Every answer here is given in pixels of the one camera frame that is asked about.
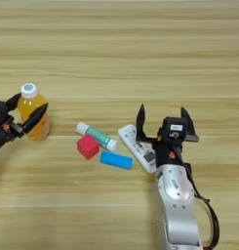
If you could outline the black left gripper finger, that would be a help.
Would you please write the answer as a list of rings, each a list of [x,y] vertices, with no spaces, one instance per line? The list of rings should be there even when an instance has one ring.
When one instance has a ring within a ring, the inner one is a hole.
[[[18,107],[21,93],[17,93],[6,101],[6,107],[9,111],[15,110]]]
[[[43,104],[37,107],[28,117],[28,119],[23,123],[23,131],[28,134],[42,119],[46,110],[48,108],[47,104]]]

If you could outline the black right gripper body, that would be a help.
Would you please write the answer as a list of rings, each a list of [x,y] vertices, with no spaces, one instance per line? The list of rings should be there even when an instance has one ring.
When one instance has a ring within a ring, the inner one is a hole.
[[[182,144],[184,142],[198,143],[197,135],[186,134],[179,131],[169,131],[160,128],[156,137],[147,137],[147,135],[137,129],[137,141],[150,144],[155,152],[156,167],[164,164],[174,164],[183,166]]]

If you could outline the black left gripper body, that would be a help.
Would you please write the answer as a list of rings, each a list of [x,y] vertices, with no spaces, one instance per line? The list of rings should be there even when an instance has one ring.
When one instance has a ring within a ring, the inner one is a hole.
[[[15,138],[21,138],[24,135],[24,126],[13,121],[6,121],[0,124],[0,148]]]

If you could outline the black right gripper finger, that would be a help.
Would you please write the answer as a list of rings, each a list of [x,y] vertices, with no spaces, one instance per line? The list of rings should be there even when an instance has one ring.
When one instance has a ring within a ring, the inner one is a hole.
[[[139,113],[137,116],[137,139],[142,140],[145,137],[145,133],[143,132],[143,125],[145,121],[145,109],[144,104],[142,104],[139,108]]]
[[[180,114],[181,114],[181,117],[187,122],[187,134],[194,135],[195,129],[194,129],[193,121],[192,121],[188,111],[184,107],[182,107],[180,109]]]

